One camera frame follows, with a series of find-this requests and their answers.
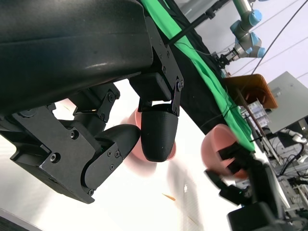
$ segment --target cable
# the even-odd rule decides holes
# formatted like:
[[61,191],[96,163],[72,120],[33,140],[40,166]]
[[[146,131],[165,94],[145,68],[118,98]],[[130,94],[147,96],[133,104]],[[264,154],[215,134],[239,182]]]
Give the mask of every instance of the cable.
[[[302,40],[298,41],[297,43],[291,45],[290,47],[284,49],[283,51],[281,51],[281,52],[275,54],[273,57],[270,57],[269,59],[267,59],[266,61],[264,61],[260,66],[266,64],[267,62],[273,60],[274,58],[278,57],[279,55],[281,55],[281,54],[285,53],[286,51],[290,50],[291,48],[297,46],[298,44],[300,44],[301,42],[305,41],[306,39],[308,39],[308,36],[305,37],[305,38],[303,38]],[[252,71],[252,69],[250,69],[249,71],[245,72],[245,73],[243,74],[243,76],[246,75],[247,73],[249,73],[250,71]]]
[[251,62],[253,62],[254,60],[256,60],[257,58],[249,61],[248,63],[246,63],[244,66],[242,66],[240,69],[238,69],[236,72],[234,72],[231,76],[234,76],[236,73],[238,73],[240,70],[244,69],[248,64],[250,64]]
[[[269,52],[269,50],[271,49],[271,47],[273,46],[273,44],[276,42],[276,40],[278,39],[278,37],[281,35],[281,33],[285,30],[285,28],[290,24],[290,22],[294,19],[294,17],[298,14],[298,12],[304,7],[304,5],[308,2],[308,0],[306,0],[299,8],[298,10],[293,14],[293,16],[290,18],[290,20],[284,25],[284,27],[281,29],[281,31],[278,33],[278,35],[275,37],[275,39],[273,40],[273,42],[270,44],[269,48],[266,50],[264,56],[260,59],[260,61],[257,63],[256,67],[254,68],[253,72],[251,73],[251,76],[255,73],[256,69],[259,67],[260,63],[263,61],[264,57],[266,56],[266,54]],[[249,84],[249,82],[251,81],[251,77],[247,77],[248,80],[247,82],[244,84],[244,86],[241,89],[241,92],[245,89],[245,87]],[[226,114],[224,115],[224,117],[228,114],[228,112],[231,110],[232,108],[230,107],[229,110],[226,112]],[[220,115],[211,118],[210,120],[206,121],[201,127],[203,127],[205,124],[207,124],[208,122],[212,121],[213,119],[221,116],[224,114],[221,113]]]
[[[197,50],[197,49],[195,49],[195,48],[193,48],[193,47],[190,47],[190,46],[188,46],[186,43],[183,43],[183,42],[176,42],[176,44],[183,44],[183,45],[187,46],[189,49],[192,49],[192,50],[194,50],[194,51],[196,51],[196,52],[198,52],[198,53],[200,53],[200,54],[212,55],[212,54],[208,54],[208,53],[204,53],[204,52],[202,52],[202,51],[199,51],[199,50]],[[221,52],[218,52],[218,53],[216,53],[216,54],[221,54],[221,53],[224,53],[224,52],[227,52],[227,51],[229,51],[229,50],[221,51]]]
[[299,79],[299,78],[301,78],[301,77],[303,77],[303,76],[305,76],[305,75],[307,75],[307,74],[308,74],[308,72],[302,74],[301,76],[297,77],[296,79]]
[[289,165],[297,158],[300,157],[300,155],[304,152],[305,150],[305,146],[301,143],[302,148],[299,151],[299,153],[297,155],[295,155],[286,165],[284,165],[284,167],[282,168],[281,172],[279,173],[278,177],[282,176],[284,174],[284,172],[286,171],[286,169],[289,167]]

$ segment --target green fabric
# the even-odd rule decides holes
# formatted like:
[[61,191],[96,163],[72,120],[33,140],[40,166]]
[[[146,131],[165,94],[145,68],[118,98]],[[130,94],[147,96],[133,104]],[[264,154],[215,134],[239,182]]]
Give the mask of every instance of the green fabric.
[[[172,19],[164,7],[158,2],[158,0],[141,0],[156,25],[161,29],[161,31],[171,39],[177,33],[181,31],[179,25]],[[186,36],[179,40],[179,43],[175,44],[178,49],[180,49],[187,57],[191,59],[194,66],[197,68],[200,76],[212,91],[214,98],[217,102],[217,105],[220,111],[225,115],[225,120],[236,135],[239,140],[239,143],[246,149],[253,151],[255,146],[251,140],[251,129],[248,126],[247,122],[242,118],[240,110],[238,107],[234,107],[234,102],[226,93],[214,73],[211,69],[205,64],[199,54],[191,49],[193,46],[189,42]]]

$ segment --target white table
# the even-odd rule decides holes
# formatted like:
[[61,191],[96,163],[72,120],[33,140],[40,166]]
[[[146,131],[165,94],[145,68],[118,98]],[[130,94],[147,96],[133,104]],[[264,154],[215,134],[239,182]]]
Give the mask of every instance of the white table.
[[[112,108],[108,128],[128,117],[139,102],[127,80],[116,86],[121,97]],[[72,118],[69,105],[57,106],[57,117]],[[9,160],[14,147],[0,139],[0,207],[45,231],[227,231],[226,216],[236,206],[220,198],[203,173],[203,138],[181,109],[176,157],[145,165],[128,156],[94,193],[96,201],[90,205],[57,194],[14,164]]]

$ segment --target electronic equipment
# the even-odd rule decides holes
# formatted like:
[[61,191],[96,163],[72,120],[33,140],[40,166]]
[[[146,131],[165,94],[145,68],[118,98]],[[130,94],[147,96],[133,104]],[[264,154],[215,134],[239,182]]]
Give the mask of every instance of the electronic equipment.
[[268,85],[278,104],[277,109],[268,113],[268,127],[272,133],[308,116],[308,108],[302,104],[308,98],[308,89],[289,72],[284,72]]

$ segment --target pink cup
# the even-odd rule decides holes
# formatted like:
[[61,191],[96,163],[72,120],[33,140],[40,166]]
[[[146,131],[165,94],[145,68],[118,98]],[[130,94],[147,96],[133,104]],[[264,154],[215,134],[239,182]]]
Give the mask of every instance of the pink cup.
[[[136,125],[137,127],[139,127],[141,129],[141,113],[138,112],[138,109],[136,109],[128,118],[127,120],[128,124],[132,124],[132,125]],[[172,158],[174,158],[175,153],[176,153],[176,144],[174,142],[171,153],[168,157],[167,160],[171,160]],[[141,138],[139,138],[136,146],[133,148],[133,150],[131,151],[131,153],[137,157],[138,159],[142,160],[142,161],[146,161],[146,162],[150,162],[148,161],[142,151],[142,146],[141,146]]]
[[234,158],[222,160],[218,153],[219,150],[227,148],[237,142],[236,136],[230,128],[224,124],[216,125],[205,136],[201,146],[201,156],[204,165],[217,174],[225,177],[234,176],[239,179],[246,179],[247,172],[241,169],[232,174],[227,166],[234,161]]

